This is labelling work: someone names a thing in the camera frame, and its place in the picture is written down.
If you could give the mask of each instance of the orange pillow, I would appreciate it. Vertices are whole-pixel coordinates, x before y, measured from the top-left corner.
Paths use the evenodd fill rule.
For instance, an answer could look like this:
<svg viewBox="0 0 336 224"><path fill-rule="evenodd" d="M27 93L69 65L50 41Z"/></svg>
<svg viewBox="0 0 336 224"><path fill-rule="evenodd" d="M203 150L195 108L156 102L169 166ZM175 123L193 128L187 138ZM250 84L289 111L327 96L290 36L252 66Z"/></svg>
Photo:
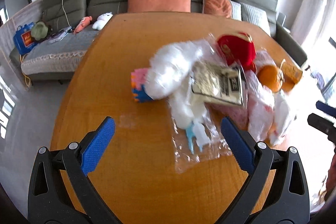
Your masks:
<svg viewBox="0 0 336 224"><path fill-rule="evenodd" d="M232 4L229 0L203 0L203 13L231 18Z"/></svg>
<svg viewBox="0 0 336 224"><path fill-rule="evenodd" d="M190 13L191 0L128 0L129 13L173 11Z"/></svg>

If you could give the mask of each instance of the sofa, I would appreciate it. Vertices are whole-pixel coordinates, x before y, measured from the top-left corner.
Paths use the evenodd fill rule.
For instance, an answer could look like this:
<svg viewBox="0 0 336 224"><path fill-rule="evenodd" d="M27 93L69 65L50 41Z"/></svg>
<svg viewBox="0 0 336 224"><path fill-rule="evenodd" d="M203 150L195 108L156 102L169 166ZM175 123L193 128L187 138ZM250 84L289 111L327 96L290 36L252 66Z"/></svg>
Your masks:
<svg viewBox="0 0 336 224"><path fill-rule="evenodd" d="M232 1L246 3L265 10L271 37L283 47L300 67L305 64L306 53L290 34L276 22L278 0ZM191 0L191 12L201 13L202 2L203 0ZM53 32L68 26L61 3L62 0L41 1L41 19L52 26ZM93 21L95 21L99 15L106 12L112 12L114 15L126 13L127 0L64 0L64 9L70 25L75 27L87 15L92 16ZM71 79L81 58L97 34L98 32L92 30L92 27L89 26L76 36L67 35L63 40L52 45L48 45L46 42L39 44L25 57L23 63L20 62L20 55L16 48L11 51L9 58L32 81Z"/></svg>

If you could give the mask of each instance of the window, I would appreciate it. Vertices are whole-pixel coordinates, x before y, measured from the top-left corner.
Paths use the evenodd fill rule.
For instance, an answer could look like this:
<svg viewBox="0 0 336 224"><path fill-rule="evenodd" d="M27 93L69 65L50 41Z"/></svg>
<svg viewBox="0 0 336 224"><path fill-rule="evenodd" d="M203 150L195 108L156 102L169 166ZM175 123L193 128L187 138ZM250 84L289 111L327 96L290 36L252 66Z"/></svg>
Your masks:
<svg viewBox="0 0 336 224"><path fill-rule="evenodd" d="M332 37L314 48L311 70L326 103L336 107L336 42Z"/></svg>
<svg viewBox="0 0 336 224"><path fill-rule="evenodd" d="M6 137L8 121L15 106L14 101L9 96L10 93L11 89L0 76L0 136L3 139Z"/></svg>
<svg viewBox="0 0 336 224"><path fill-rule="evenodd" d="M7 17L6 17L6 14L5 14L5 9L2 8L0 10L0 17L1 17L1 20L2 20L2 23L5 24L6 21L7 21Z"/></svg>

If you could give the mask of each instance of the blue shopping bag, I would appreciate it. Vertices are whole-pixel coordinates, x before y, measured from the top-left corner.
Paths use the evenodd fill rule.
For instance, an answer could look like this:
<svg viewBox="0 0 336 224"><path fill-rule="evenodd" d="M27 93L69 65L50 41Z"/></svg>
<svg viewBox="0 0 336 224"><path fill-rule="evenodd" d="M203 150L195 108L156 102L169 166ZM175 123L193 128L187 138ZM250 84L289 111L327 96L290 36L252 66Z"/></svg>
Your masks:
<svg viewBox="0 0 336 224"><path fill-rule="evenodd" d="M14 35L14 44L16 48L19 50L19 53L21 55L25 55L29 53L33 47L37 45L36 42L34 42L30 31L32 27L34 26L34 22L30 24L25 24L23 27L19 26L16 29L16 33Z"/></svg>

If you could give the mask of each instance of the metal screw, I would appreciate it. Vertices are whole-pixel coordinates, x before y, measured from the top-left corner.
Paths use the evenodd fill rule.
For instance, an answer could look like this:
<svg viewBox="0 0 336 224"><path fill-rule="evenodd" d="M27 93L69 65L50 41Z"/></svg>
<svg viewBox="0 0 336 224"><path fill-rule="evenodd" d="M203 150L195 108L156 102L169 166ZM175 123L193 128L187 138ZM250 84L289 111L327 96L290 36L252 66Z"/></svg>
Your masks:
<svg viewBox="0 0 336 224"><path fill-rule="evenodd" d="M263 142L258 143L258 147L261 149L265 149L267 147L267 145Z"/></svg>
<svg viewBox="0 0 336 224"><path fill-rule="evenodd" d="M78 147L78 143L71 143L69 144L70 149L76 149Z"/></svg>
<svg viewBox="0 0 336 224"><path fill-rule="evenodd" d="M39 149L39 153L40 153L40 154L43 154L45 151L46 151L46 148L45 148L45 147L41 147L41 148Z"/></svg>
<svg viewBox="0 0 336 224"><path fill-rule="evenodd" d="M297 150L296 150L295 147L291 147L289 150L290 150L293 154L297 153Z"/></svg>

